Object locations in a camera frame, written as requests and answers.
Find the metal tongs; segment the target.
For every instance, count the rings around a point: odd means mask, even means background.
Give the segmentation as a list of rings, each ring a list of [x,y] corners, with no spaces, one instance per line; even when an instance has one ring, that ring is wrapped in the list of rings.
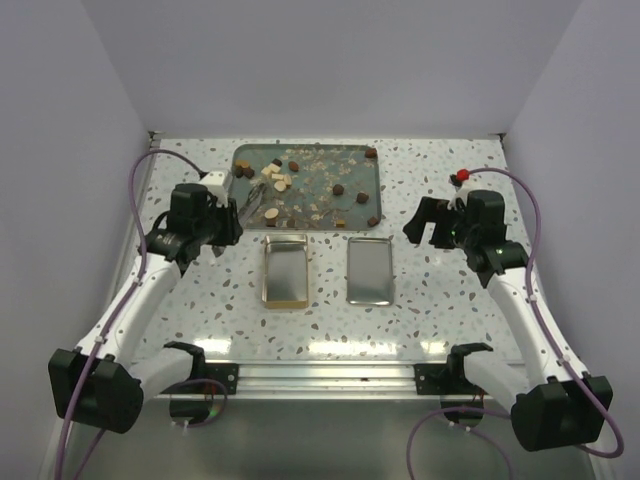
[[[246,227],[250,217],[262,204],[266,190],[267,185],[264,182],[261,182],[254,186],[249,192],[246,202],[238,211],[238,220],[242,228]],[[225,250],[226,246],[213,246],[212,257],[209,259],[209,265],[214,266],[216,261],[224,254]]]

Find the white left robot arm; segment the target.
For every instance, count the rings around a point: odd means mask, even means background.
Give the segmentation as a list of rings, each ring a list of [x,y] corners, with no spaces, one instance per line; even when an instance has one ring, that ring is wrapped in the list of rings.
[[[225,249],[243,233],[226,187],[177,185],[170,208],[141,240],[129,280],[91,331],[71,350],[58,349],[48,372],[57,415],[66,422],[125,433],[145,401],[180,386],[201,390],[212,377],[202,348],[171,341],[151,361],[133,356],[158,306],[204,246]]]

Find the beige round chocolate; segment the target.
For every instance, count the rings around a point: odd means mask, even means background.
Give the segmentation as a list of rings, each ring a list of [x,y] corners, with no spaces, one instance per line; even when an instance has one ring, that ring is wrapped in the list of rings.
[[[264,213],[266,220],[274,220],[278,217],[279,210],[277,208],[270,208]]]

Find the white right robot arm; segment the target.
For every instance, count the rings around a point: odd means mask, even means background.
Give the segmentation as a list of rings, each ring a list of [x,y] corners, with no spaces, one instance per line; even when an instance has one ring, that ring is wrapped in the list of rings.
[[[541,451],[595,442],[613,389],[592,375],[564,339],[537,282],[524,247],[507,237],[505,202],[495,191],[474,190],[465,200],[424,197],[403,232],[420,244],[428,224],[430,245],[464,251],[469,269],[499,307],[524,360],[519,373],[486,343],[452,346],[441,367],[417,364],[420,394],[484,392],[508,414],[520,445]]]

